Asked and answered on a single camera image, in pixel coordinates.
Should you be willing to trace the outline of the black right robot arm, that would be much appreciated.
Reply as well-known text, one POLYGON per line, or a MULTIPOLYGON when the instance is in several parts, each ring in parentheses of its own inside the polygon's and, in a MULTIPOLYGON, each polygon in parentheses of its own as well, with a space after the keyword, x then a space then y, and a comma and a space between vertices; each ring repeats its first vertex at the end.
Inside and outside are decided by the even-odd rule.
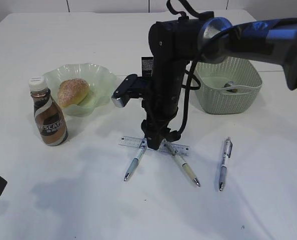
POLYGON ((290 90, 297 89, 297 17, 224 25, 210 39, 202 33, 210 21, 197 19, 158 21, 148 34, 153 66, 144 97, 147 117, 141 124, 148 147, 157 150, 162 140, 174 142, 182 131, 171 131, 169 122, 178 112, 178 101, 186 66, 198 62, 217 64, 235 57, 280 65, 290 90))

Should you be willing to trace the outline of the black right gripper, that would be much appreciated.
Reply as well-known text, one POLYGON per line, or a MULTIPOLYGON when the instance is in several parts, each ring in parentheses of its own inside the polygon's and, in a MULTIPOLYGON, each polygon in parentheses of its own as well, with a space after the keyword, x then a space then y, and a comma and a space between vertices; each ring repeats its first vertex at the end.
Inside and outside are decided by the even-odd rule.
POLYGON ((176 117, 178 111, 167 117, 154 116, 148 109, 145 111, 146 119, 141 123, 141 130, 147 138, 147 145, 150 149, 157 151, 163 139, 169 142, 175 142, 181 138, 181 133, 177 130, 171 131, 168 127, 168 124, 176 117))

